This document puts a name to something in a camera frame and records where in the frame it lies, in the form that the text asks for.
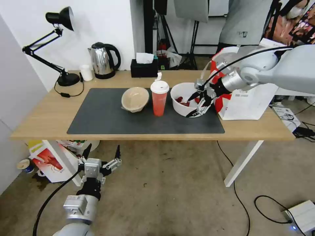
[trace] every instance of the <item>white cup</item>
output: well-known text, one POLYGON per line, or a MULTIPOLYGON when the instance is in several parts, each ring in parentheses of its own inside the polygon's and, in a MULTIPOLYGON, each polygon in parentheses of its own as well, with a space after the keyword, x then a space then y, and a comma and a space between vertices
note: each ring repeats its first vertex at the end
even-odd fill
POLYGON ((85 81, 93 79, 92 71, 89 65, 80 65, 80 71, 85 81))

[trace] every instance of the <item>black desk mat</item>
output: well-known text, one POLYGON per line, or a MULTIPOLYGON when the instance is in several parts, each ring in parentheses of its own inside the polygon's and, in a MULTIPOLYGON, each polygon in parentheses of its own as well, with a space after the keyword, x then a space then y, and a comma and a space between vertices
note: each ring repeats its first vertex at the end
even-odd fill
POLYGON ((179 115, 167 95, 164 115, 153 114, 150 99, 142 111, 131 113, 121 109, 126 88, 92 88, 72 121, 67 134, 195 134, 224 133, 221 122, 211 107, 196 118, 179 115))

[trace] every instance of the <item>paper bowl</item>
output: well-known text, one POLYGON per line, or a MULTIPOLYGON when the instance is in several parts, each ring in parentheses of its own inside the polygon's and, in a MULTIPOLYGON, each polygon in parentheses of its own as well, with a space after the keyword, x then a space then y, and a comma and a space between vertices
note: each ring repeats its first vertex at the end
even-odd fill
POLYGON ((195 84, 194 83, 181 83, 181 84, 177 84, 175 85, 172 89, 171 89, 171 98, 172 98, 172 102, 173 102, 173 108, 174 110, 182 115, 182 116, 187 116, 190 112, 194 111, 198 104, 195 102, 195 100, 191 100, 190 101, 190 106, 186 107, 180 103, 178 103, 176 101, 176 99, 178 97, 183 97, 183 101, 187 101, 188 98, 190 98, 190 96, 196 92, 197 90, 195 89, 195 84))
POLYGON ((132 113, 141 111, 148 101, 149 92, 141 87, 130 88, 121 97, 122 107, 132 113))

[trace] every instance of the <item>electric kettle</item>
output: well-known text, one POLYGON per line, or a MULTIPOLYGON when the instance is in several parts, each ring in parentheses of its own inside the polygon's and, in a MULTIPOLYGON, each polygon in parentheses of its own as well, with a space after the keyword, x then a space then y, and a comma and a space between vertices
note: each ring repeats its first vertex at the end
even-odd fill
POLYGON ((97 42, 88 48, 88 51, 90 53, 95 77, 98 79, 112 78, 121 63, 120 54, 117 48, 111 44, 97 42), (118 62, 116 65, 114 65, 110 51, 114 51, 117 56, 118 62))

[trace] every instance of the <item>kettle handle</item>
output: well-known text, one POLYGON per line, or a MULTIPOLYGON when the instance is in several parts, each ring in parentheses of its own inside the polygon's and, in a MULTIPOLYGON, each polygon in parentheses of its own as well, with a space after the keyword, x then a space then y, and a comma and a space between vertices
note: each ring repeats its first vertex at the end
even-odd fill
POLYGON ((120 54, 119 54, 119 51, 118 49, 114 46, 114 45, 111 45, 111 44, 104 44, 104 47, 106 49, 106 51, 108 51, 108 56, 109 56, 109 60, 110 60, 110 64, 112 64, 113 66, 113 69, 114 70, 118 70, 118 68, 120 67, 120 64, 121 64, 121 58, 120 58, 120 54), (111 55, 111 53, 109 51, 114 51, 116 56, 117 56, 117 64, 114 65, 114 60, 113 60, 113 57, 111 55))

